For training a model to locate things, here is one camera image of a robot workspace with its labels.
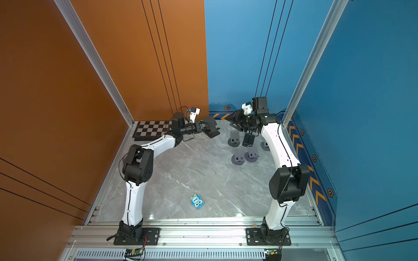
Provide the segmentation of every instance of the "blue panel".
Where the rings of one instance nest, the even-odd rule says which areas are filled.
[[[405,210],[386,215],[348,229],[337,231],[335,234],[338,241],[341,242],[350,238],[363,236],[388,228],[404,226],[414,222],[418,222],[418,206],[407,208]]]
[[[337,231],[418,202],[417,10],[349,1],[298,105],[338,192]]]
[[[237,108],[233,104],[228,103],[210,103],[209,111],[210,112],[232,112],[236,111]]]
[[[292,130],[290,129],[291,126],[295,126],[296,130],[293,132],[296,133],[292,133]],[[301,164],[306,164],[313,168],[311,170],[309,185],[312,190],[312,195],[317,202],[321,217],[326,226],[331,226],[334,228],[335,210],[337,207],[338,196],[335,193],[333,197],[330,197],[327,193],[327,190],[332,188],[331,182],[325,174],[325,170],[321,162],[313,162],[311,160],[313,155],[315,155],[315,150],[312,146],[312,142],[310,141],[308,134],[306,132],[304,132],[304,135],[301,134],[301,131],[304,130],[304,126],[297,112],[295,112],[294,116],[289,122],[288,130],[295,149],[297,149],[298,143],[303,146],[296,151],[298,153],[299,161]]]
[[[385,246],[375,246],[372,248],[346,251],[344,252],[344,256],[346,260],[412,261],[417,259],[417,244],[418,241],[415,240]]]
[[[291,2],[286,1],[263,95]],[[294,1],[268,91],[271,112],[278,112],[288,105],[331,4],[332,0]],[[241,104],[254,97],[274,5],[274,0],[205,1],[210,103],[232,103],[241,108]],[[283,0],[278,0],[258,96],[282,6]]]
[[[418,237],[418,223],[340,242],[343,251],[382,245]]]

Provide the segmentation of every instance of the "checkered board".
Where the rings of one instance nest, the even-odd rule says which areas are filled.
[[[171,127],[171,121],[138,122],[132,136],[138,140],[155,140],[161,137]]]

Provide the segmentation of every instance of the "plush toy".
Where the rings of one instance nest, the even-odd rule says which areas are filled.
[[[197,196],[196,194],[194,194],[193,197],[191,197],[190,199],[192,205],[194,205],[196,209],[199,209],[199,207],[201,207],[205,203],[203,202],[203,200],[200,199],[200,196]]]

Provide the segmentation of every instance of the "black cable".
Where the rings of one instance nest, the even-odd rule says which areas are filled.
[[[193,135],[193,138],[191,138],[191,139],[194,139],[194,134],[193,133],[191,133],[192,135]],[[188,140],[183,140],[184,142],[188,142],[189,140],[191,140],[191,139],[188,139]]]
[[[131,189],[129,190],[128,208],[126,210],[126,222],[128,223],[128,226],[129,226],[129,205],[130,205],[130,192],[132,190],[132,185],[129,182],[128,184],[131,186]]]
[[[128,181],[126,181],[125,178],[122,176],[122,171],[120,170],[120,162],[123,160],[124,157],[126,157],[126,155],[128,155],[129,152],[131,152],[133,150],[137,150],[137,149],[138,148],[133,148],[133,149],[129,150],[127,153],[125,153],[125,155],[122,156],[122,158],[120,158],[119,163],[117,164],[117,168],[119,170],[120,177],[123,179],[123,181],[125,181],[129,184],[131,189],[132,189],[132,185]],[[128,208],[127,208],[127,214],[126,214],[126,221],[128,223],[128,226],[129,226],[129,215],[128,215],[128,213],[129,213],[129,205],[130,205],[130,192],[131,192],[131,190],[129,190],[129,200],[128,200]]]
[[[261,62],[260,75],[258,76],[257,88],[255,89],[254,98],[257,96],[258,84],[260,83],[261,71],[263,70],[264,57],[265,57],[265,52],[267,51],[267,44],[268,44],[268,39],[270,37],[271,25],[273,24],[273,18],[274,18],[274,12],[276,11],[276,5],[277,5],[277,0],[276,0],[276,3],[274,4],[273,17],[271,18],[270,29],[268,30],[267,42],[265,43],[263,61]]]
[[[142,7],[144,8],[145,19],[147,20],[148,29],[150,30],[151,40],[153,41],[154,50],[155,50],[155,55],[157,56],[158,66],[160,67],[161,77],[163,78],[164,87],[166,88],[166,93],[167,93],[168,103],[170,104],[171,113],[172,113],[172,114],[174,114],[174,113],[173,113],[173,108],[171,107],[170,97],[169,97],[169,95],[168,95],[168,90],[167,90],[167,86],[166,86],[166,81],[164,80],[163,70],[161,69],[160,60],[158,59],[157,48],[155,48],[155,43],[154,43],[153,34],[151,33],[150,23],[148,22],[147,13],[145,12],[144,1],[143,1],[143,0],[141,0],[141,3],[142,3]]]
[[[155,19],[154,8],[153,8],[153,4],[151,3],[151,0],[150,0],[150,4],[151,4],[151,10],[153,11],[155,27],[157,28],[158,39],[160,40],[161,51],[163,52],[163,58],[164,58],[164,63],[166,65],[167,76],[168,76],[168,81],[170,83],[171,93],[173,94],[174,105],[177,108],[176,98],[174,97],[173,86],[171,85],[170,74],[168,73],[168,67],[167,67],[166,57],[164,56],[163,44],[161,43],[160,32],[158,31],[157,20]]]
[[[72,207],[78,208],[78,207],[76,207],[76,206],[74,206],[74,205],[72,205],[72,204],[70,204],[70,203],[65,202],[64,200],[61,200],[61,199],[59,199],[59,198],[56,198],[56,197],[54,197],[53,195],[50,195],[50,194],[48,194],[48,193],[46,193],[46,192],[43,192],[43,191],[41,191],[41,190],[39,190],[39,189],[37,189],[37,188],[34,188],[34,187],[32,187],[31,185],[28,185],[28,184],[26,184],[26,183],[24,183],[24,182],[22,182],[22,181],[20,181],[20,180],[17,180],[17,179],[15,179],[15,178],[12,178],[12,177],[10,177],[10,176],[8,176],[8,175],[4,174],[4,173],[1,173],[1,172],[0,172],[0,174],[2,174],[2,175],[6,176],[6,177],[8,177],[8,178],[10,178],[10,179],[12,179],[12,180],[14,180],[14,181],[17,181],[17,182],[19,182],[19,183],[22,183],[22,184],[24,184],[24,185],[26,185],[26,186],[28,186],[28,187],[30,187],[30,188],[32,188],[32,189],[34,189],[34,190],[37,190],[37,191],[39,191],[39,192],[41,192],[41,193],[43,193],[43,194],[46,194],[46,195],[48,195],[48,196],[50,196],[50,197],[53,197],[53,198],[55,198],[55,199],[57,199],[57,200],[59,200],[59,201],[61,201],[61,202],[64,202],[65,204],[68,204],[68,205],[70,205],[70,206],[72,206]]]
[[[282,227],[284,227],[284,228],[286,228],[286,229],[287,229],[286,234],[285,234],[285,237],[283,238],[283,239],[285,239],[285,238],[286,238],[286,236],[289,234],[290,228],[289,228],[289,227],[284,226],[281,222],[280,222],[280,224],[282,225]],[[282,250],[282,248],[283,248],[283,245],[282,245],[282,244],[280,244],[279,251],[281,251],[281,250]]]
[[[49,183],[49,182],[47,182],[47,181],[44,181],[44,180],[43,180],[43,179],[41,179],[40,177],[37,177],[37,176],[35,176],[34,174],[29,173],[29,172],[27,172],[26,170],[24,170],[24,169],[22,169],[22,168],[19,168],[18,166],[14,165],[13,163],[10,163],[10,162],[8,162],[7,160],[5,160],[5,159],[3,159],[3,158],[0,158],[0,160],[2,160],[2,161],[4,161],[5,163],[8,163],[8,164],[10,164],[10,165],[14,166],[15,168],[20,169],[21,171],[23,171],[23,172],[25,172],[25,173],[28,173],[28,174],[29,174],[29,175],[31,175],[32,177],[35,177],[35,178],[37,178],[37,179],[39,179],[39,180],[41,180],[41,181],[45,182],[46,184],[48,184],[48,185],[50,185],[50,186],[53,186],[54,188],[58,189],[59,191],[62,191],[62,192],[64,192],[65,194],[70,195],[70,196],[72,196],[73,198],[76,198],[76,199],[78,199],[79,201],[84,202],[84,203],[86,203],[87,205],[91,206],[91,205],[90,205],[89,203],[87,203],[86,201],[81,200],[81,199],[77,198],[76,196],[71,195],[70,193],[68,193],[68,192],[66,192],[66,191],[64,191],[64,190],[62,190],[62,189],[60,189],[59,187],[56,187],[56,186],[52,185],[51,183]]]
[[[286,26],[287,26],[287,22],[289,21],[289,16],[290,16],[290,11],[292,10],[292,6],[293,6],[293,0],[292,0],[292,4],[290,5],[288,18],[286,20],[285,29],[283,30],[282,39],[280,40],[279,50],[277,51],[276,60],[274,61],[274,65],[273,65],[273,70],[271,71],[271,76],[270,76],[270,81],[268,82],[267,91],[265,92],[266,96],[267,96],[267,93],[268,93],[268,88],[270,87],[271,78],[273,77],[274,67],[276,66],[277,57],[279,56],[280,47],[282,46],[283,36],[285,35]]]
[[[180,108],[178,108],[178,109],[177,109],[177,111],[176,111],[176,112],[178,112],[178,110],[180,110],[181,108],[186,108],[186,109],[187,109],[187,112],[190,114],[190,111],[189,111],[189,109],[187,108],[187,106],[181,106]]]
[[[39,203],[38,201],[34,201],[34,200],[30,199],[30,198],[23,197],[23,196],[21,196],[21,195],[19,195],[19,194],[13,193],[13,192],[8,191],[8,190],[6,190],[6,189],[4,189],[4,188],[0,188],[0,190],[3,190],[3,191],[6,191],[6,192],[9,192],[10,194],[13,194],[13,195],[19,196],[19,197],[24,198],[24,199],[27,199],[27,200],[30,200],[30,201],[32,201],[32,202],[38,203],[39,205],[45,206],[45,207],[47,207],[47,208],[51,208],[51,209],[56,210],[56,211],[58,211],[58,212],[64,213],[64,214],[66,214],[66,215],[69,215],[69,216],[71,216],[71,217],[78,218],[79,220],[83,220],[83,221],[84,221],[84,219],[82,219],[82,218],[76,217],[76,216],[71,215],[71,214],[68,214],[68,213],[66,213],[66,212],[64,212],[64,211],[61,211],[61,210],[58,210],[58,209],[56,209],[56,208],[53,208],[53,207],[47,206],[47,205],[45,205],[45,204]]]
[[[161,21],[163,22],[164,34],[166,35],[168,55],[170,56],[171,69],[173,70],[173,76],[174,76],[174,83],[176,84],[178,102],[180,103],[180,106],[181,106],[180,94],[178,92],[177,81],[176,81],[176,74],[174,73],[174,66],[173,66],[173,60],[171,59],[170,47],[168,46],[168,39],[167,39],[166,27],[164,26],[163,13],[161,12],[160,0],[158,0],[158,7],[160,8]]]
[[[271,56],[273,55],[274,44],[276,43],[277,33],[279,32],[280,21],[282,20],[283,10],[285,9],[286,0],[283,2],[282,13],[280,14],[279,24],[277,25],[276,35],[274,36],[273,47],[271,48],[270,59],[268,59],[267,70],[265,71],[263,87],[261,88],[260,97],[263,95],[263,89],[265,84],[265,79],[267,78],[268,68],[270,67]]]
[[[282,223],[283,219],[285,218],[286,210],[287,210],[287,204],[286,204],[285,212],[283,212],[282,219],[280,219],[280,224]]]
[[[285,188],[286,188],[287,184],[289,183],[290,177],[292,176],[293,164],[292,164],[292,161],[290,160],[289,153],[287,152],[286,147],[285,147],[285,145],[283,144],[282,139],[280,138],[280,135],[279,135],[279,128],[280,128],[280,124],[279,124],[279,126],[277,127],[277,136],[279,137],[280,142],[282,143],[282,146],[283,146],[283,148],[284,148],[284,149],[285,149],[285,151],[286,151],[286,154],[287,154],[287,156],[288,156],[288,158],[289,158],[289,161],[290,161],[290,166],[291,166],[291,167],[290,167],[290,174],[289,174],[288,180],[286,181],[286,184],[285,184],[285,186],[283,187],[282,192],[280,192],[280,194],[279,194],[279,198],[280,198],[280,196],[282,195],[283,191],[285,191]]]

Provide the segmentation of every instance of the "orange wall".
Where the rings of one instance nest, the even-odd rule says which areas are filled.
[[[57,260],[127,125],[54,1],[0,10],[1,259]]]
[[[180,103],[209,115],[203,0],[71,3],[135,120],[168,120]]]

